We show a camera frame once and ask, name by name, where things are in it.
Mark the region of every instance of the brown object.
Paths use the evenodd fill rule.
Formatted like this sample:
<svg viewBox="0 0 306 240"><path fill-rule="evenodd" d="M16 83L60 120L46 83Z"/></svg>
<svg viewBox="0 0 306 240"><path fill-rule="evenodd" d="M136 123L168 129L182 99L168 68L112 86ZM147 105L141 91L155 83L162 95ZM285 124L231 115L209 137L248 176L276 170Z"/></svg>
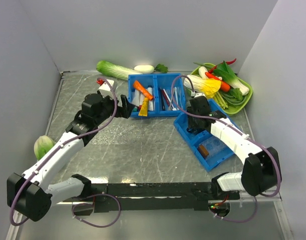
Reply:
<svg viewBox="0 0 306 240"><path fill-rule="evenodd" d="M203 145L198 146L197 150L199 151L199 153L202 155L204 159L207 158L207 156L209 155L207 149Z"/></svg>

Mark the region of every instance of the blue divided tray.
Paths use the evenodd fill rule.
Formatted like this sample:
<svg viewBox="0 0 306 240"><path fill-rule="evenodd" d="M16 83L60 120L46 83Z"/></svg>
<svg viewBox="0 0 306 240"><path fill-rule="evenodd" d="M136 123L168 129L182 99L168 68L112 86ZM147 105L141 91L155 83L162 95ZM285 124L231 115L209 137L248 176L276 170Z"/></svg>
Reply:
<svg viewBox="0 0 306 240"><path fill-rule="evenodd" d="M139 81L140 84L144 88L148 88L149 85L153 86L153 95L154 95L154 111L148 111L148 116L138 116L138 112L132 112L132 118L151 118L151 117L176 117L178 116L181 111L168 111L168 105L164 97L162 97L158 88L165 89L168 96L171 98L171 86L174 78L179 76L180 73L160 73L160 74L138 74L138 75L129 75L128 76L128 101L131 103L134 97L135 89L133 88L133 83L135 80ZM182 80L178 80L175 83L175 87L178 87L178 101L179 106L183 109L185 108L186 100L185 100L185 92L183 88ZM162 110L162 101L164 101L165 111Z"/></svg>
<svg viewBox="0 0 306 240"><path fill-rule="evenodd" d="M222 111L222 109L216 104L213 99L208 100L208 103L211 107L212 112L216 110ZM226 146L220 139L213 136L207 131L203 131L199 134L187 132L187 115L185 113L181 113L176 118L176 120L174 121L174 126L179 132L179 134L182 136L182 138L187 142L188 146L191 148L199 162L208 172L211 171L214 167L218 166L225 159L234 155L234 152L229 149L228 146ZM206 159L204 159L197 150L198 146L200 146L201 144L209 152L209 155Z"/></svg>

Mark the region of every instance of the bok choy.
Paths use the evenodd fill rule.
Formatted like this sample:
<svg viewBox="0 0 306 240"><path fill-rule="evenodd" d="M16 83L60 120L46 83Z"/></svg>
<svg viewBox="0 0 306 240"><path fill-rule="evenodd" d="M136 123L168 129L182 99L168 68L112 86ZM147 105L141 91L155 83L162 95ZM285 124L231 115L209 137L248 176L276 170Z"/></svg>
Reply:
<svg viewBox="0 0 306 240"><path fill-rule="evenodd" d="M239 89L243 96L247 95L249 92L249 89L247 86L242 84L238 77L235 75L233 70L227 65L226 62L223 62L219 65L217 65L217 68L213 70L213 74L216 76L220 76L223 78L223 81L228 83L231 87L234 89Z"/></svg>
<svg viewBox="0 0 306 240"><path fill-rule="evenodd" d="M108 61L99 61L96 70L105 76L122 80L128 80L128 75L141 74L139 71L124 66L118 66Z"/></svg>

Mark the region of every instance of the orange carrot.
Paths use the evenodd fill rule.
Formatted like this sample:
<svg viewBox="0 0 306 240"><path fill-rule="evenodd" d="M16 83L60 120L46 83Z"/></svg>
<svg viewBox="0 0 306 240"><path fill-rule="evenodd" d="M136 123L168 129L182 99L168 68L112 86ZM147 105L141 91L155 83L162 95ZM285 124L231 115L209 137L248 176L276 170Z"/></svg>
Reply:
<svg viewBox="0 0 306 240"><path fill-rule="evenodd" d="M147 97L149 101L154 99L154 97L137 80L134 81L133 87Z"/></svg>
<svg viewBox="0 0 306 240"><path fill-rule="evenodd" d="M228 85L226 82L222 81L221 79L219 79L218 77L214 76L213 74L210 74L209 72L205 72L205 75L209 78L209 79L215 79L215 80L219 80L221 81L221 87L220 89L223 92L228 92L230 90L230 85Z"/></svg>
<svg viewBox="0 0 306 240"><path fill-rule="evenodd" d="M230 90L230 85L228 85L226 82L222 81L221 82L221 87L220 89L223 91L223 92L228 92Z"/></svg>

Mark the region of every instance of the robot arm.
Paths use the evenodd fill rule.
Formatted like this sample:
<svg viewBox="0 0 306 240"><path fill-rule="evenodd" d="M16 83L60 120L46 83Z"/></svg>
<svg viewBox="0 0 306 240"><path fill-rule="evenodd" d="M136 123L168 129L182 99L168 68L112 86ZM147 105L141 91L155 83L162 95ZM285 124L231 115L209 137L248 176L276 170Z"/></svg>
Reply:
<svg viewBox="0 0 306 240"><path fill-rule="evenodd" d="M258 146L248 141L248 135L241 132L221 111L211 112L208 101L202 93L190 100L191 107L187 108L189 113L195 115L210 116L222 120L219 121L195 118L188 116L188 128L190 130L207 130L223 141L243 163L243 171L223 173L214 178L218 189L227 191L246 191L256 196L277 184L277 176L269 156ZM277 151L269 147L267 150L273 155L279 168Z"/></svg>
<svg viewBox="0 0 306 240"><path fill-rule="evenodd" d="M121 101L122 106L117 107L115 117L128 118L134 106L127 101L124 95L121 95ZM35 222L40 220L48 212L49 208L56 203L71 197L80 196L83 198L89 196L91 193L91 181L79 174L73 175L68 180L57 184L50 185L50 183L59 170L86 146L96 133L76 138L66 145L63 145L63 143L97 129L104 120L113 114L113 111L114 101L109 96L103 97L99 91L87 95L82 103L82 109L77 112L75 119L68 125L66 132L63 133L56 145L22 175L16 173L10 175L7 180L8 206L12 206L20 187L33 173L35 173L35 176L30 179L20 194L15 210ZM37 171L36 169L45 162L46 164Z"/></svg>

